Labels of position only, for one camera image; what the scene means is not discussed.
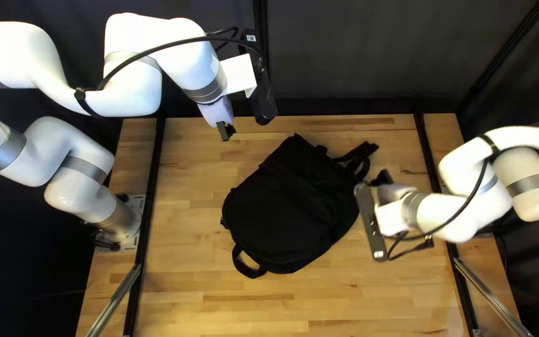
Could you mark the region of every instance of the backpack strap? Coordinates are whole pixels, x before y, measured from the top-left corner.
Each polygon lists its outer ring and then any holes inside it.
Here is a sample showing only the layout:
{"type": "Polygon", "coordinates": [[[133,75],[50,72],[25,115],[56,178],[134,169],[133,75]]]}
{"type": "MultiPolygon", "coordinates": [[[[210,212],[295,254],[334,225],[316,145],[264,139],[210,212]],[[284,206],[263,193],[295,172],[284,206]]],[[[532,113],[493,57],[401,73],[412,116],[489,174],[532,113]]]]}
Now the backpack strap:
{"type": "Polygon", "coordinates": [[[348,165],[346,165],[346,167],[352,172],[354,172],[359,167],[359,165],[363,164],[363,166],[357,173],[357,178],[363,180],[363,178],[365,178],[367,173],[370,171],[371,162],[370,159],[367,157],[369,157],[379,148],[380,147],[374,143],[370,144],[368,142],[363,142],[355,149],[349,151],[346,155],[334,158],[333,160],[337,162],[348,161],[348,165]]]}
{"type": "Polygon", "coordinates": [[[267,270],[263,266],[259,266],[259,269],[253,269],[240,259],[240,253],[242,252],[242,248],[238,244],[234,246],[232,249],[232,262],[234,263],[234,267],[237,271],[239,271],[241,274],[248,278],[258,278],[260,276],[264,276],[267,270]]]}

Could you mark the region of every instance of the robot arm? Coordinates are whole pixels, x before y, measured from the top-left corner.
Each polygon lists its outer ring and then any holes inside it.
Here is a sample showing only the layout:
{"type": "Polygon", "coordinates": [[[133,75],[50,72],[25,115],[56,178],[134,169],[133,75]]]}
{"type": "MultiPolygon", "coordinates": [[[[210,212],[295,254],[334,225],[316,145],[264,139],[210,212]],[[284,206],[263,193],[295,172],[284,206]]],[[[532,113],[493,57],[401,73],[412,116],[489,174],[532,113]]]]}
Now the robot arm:
{"type": "MultiPolygon", "coordinates": [[[[188,19],[115,14],[105,30],[104,75],[142,51],[205,35],[188,19]]],[[[160,105],[162,72],[199,104],[211,126],[232,122],[226,95],[244,90],[249,97],[257,86],[249,54],[220,61],[209,41],[192,42],[128,64],[102,90],[86,91],[84,102],[100,116],[149,115],[160,105]]],[[[0,22],[0,88],[38,88],[89,115],[68,86],[51,38],[28,23],[0,22]]],[[[32,187],[49,181],[50,205],[96,224],[112,241],[124,241],[138,230],[140,216],[101,185],[113,164],[108,150],[59,119],[38,119],[24,134],[0,121],[0,175],[32,187]]]]}
{"type": "MultiPolygon", "coordinates": [[[[539,155],[533,150],[539,149],[539,128],[507,126],[491,130],[485,136],[504,152],[493,165],[487,165],[478,192],[467,208],[434,233],[436,237],[451,242],[467,241],[511,206],[521,219],[539,220],[539,155]]],[[[465,203],[483,161],[494,153],[493,146],[478,137],[442,159],[439,173],[452,195],[417,193],[400,185],[378,188],[378,195],[396,195],[376,206],[382,234],[390,236],[414,228],[428,233],[448,220],[465,203]]]]}
{"type": "MultiPolygon", "coordinates": [[[[189,19],[114,14],[105,28],[104,75],[144,50],[205,35],[189,19]]],[[[85,101],[104,117],[149,115],[161,102],[161,72],[193,101],[204,105],[242,90],[249,97],[257,86],[248,54],[220,61],[210,42],[193,42],[140,58],[120,70],[103,90],[87,91],[85,101]]],[[[0,22],[0,88],[39,88],[67,109],[88,115],[76,100],[75,89],[68,86],[51,38],[28,23],[0,22]]],[[[229,105],[222,106],[223,111],[206,110],[210,125],[216,126],[218,118],[232,122],[229,105]]]]}

